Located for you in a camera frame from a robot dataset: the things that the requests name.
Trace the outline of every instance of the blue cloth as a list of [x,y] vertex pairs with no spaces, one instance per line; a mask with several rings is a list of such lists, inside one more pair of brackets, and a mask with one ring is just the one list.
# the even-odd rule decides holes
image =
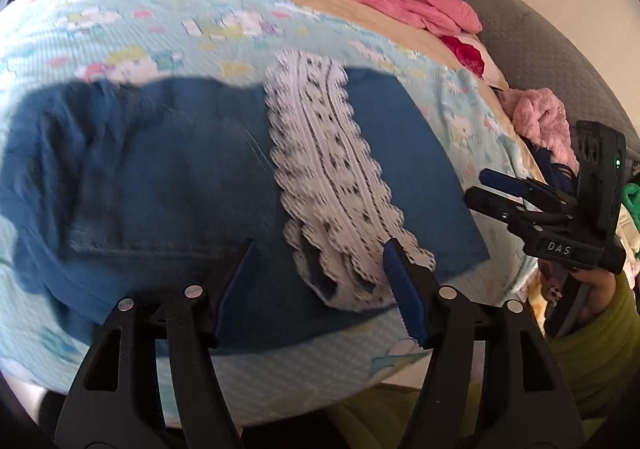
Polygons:
[[[347,70],[354,118],[405,226],[449,279],[487,259],[444,150],[393,76]],[[33,92],[18,107],[0,172],[0,212],[19,234],[15,273],[87,341],[125,295],[200,282],[226,248],[255,240],[228,350],[290,345],[378,312],[325,307],[294,268],[269,157],[262,86],[170,78]]]
[[575,196],[578,190],[578,178],[572,169],[565,164],[551,162],[551,151],[536,146],[525,137],[521,138],[529,148],[531,155],[533,155],[533,159],[540,168],[547,185],[568,195]]

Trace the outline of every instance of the gray cushion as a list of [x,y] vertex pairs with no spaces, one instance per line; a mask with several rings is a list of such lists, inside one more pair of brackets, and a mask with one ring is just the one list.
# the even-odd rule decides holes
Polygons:
[[550,88],[575,121],[598,121],[625,134],[626,172],[640,138],[596,69],[551,23],[520,0],[465,0],[482,22],[481,41],[513,88]]

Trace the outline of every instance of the blue gripper pad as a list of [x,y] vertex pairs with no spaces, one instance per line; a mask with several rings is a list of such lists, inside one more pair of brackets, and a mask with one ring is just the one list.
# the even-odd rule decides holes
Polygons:
[[494,171],[493,169],[482,169],[479,179],[480,184],[486,185],[487,187],[497,189],[498,191],[518,198],[527,197],[527,185],[525,181],[520,178],[514,178],[513,176]]
[[396,250],[395,244],[389,240],[385,243],[382,255],[386,278],[391,285],[391,291],[396,298],[402,321],[407,333],[424,348],[429,340],[425,319],[424,303],[416,290],[411,276],[404,268],[402,258]]
[[257,265],[258,249],[251,242],[218,303],[218,321],[214,334],[219,345],[224,345],[236,330],[242,303],[254,286]]

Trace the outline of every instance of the light blue bedsheet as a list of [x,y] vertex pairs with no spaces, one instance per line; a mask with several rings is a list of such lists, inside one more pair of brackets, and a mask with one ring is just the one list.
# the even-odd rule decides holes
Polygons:
[[[0,13],[0,148],[15,108],[31,90],[81,78],[145,83],[161,76],[213,76],[262,83],[284,48],[392,73],[443,145],[463,188],[482,168],[526,176],[520,150],[495,121],[466,70],[452,71],[351,23],[286,0],[38,0]],[[451,283],[497,304],[532,269],[504,225],[476,223],[491,260]],[[0,217],[0,367],[68,390],[87,346],[60,327],[45,295],[12,274],[15,231]],[[397,310],[348,331],[268,352],[214,357],[236,423],[297,415],[356,393],[424,356]],[[168,361],[159,359],[165,414],[177,421]]]

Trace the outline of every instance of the white lace trim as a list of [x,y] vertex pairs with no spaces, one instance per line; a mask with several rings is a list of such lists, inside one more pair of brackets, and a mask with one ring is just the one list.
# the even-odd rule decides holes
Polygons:
[[[380,165],[353,122],[346,82],[340,63],[285,51],[268,69],[265,91],[275,177],[292,217],[284,235],[298,272],[327,305],[357,311],[394,302],[382,264],[389,238],[419,265],[434,270],[435,260],[402,228],[402,211],[391,205]],[[318,249],[333,291],[314,282],[303,239]]]

